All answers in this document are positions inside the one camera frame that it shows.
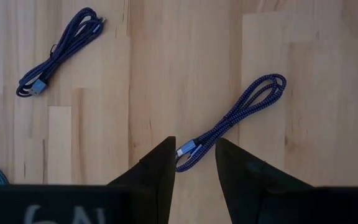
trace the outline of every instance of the wood grain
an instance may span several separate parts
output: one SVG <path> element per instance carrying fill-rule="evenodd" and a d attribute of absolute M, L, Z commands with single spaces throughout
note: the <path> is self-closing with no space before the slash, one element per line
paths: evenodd
<path fill-rule="evenodd" d="M 50 106 L 48 120 L 48 184 L 71 184 L 71 107 Z"/>
<path fill-rule="evenodd" d="M 102 36 L 42 96 L 16 97 L 86 6 Z M 0 0 L 0 169 L 108 183 L 167 136 L 207 131 L 267 73 L 287 78 L 282 99 L 225 137 L 313 185 L 358 185 L 358 0 Z M 229 222 L 212 148 L 177 175 L 170 223 Z"/>

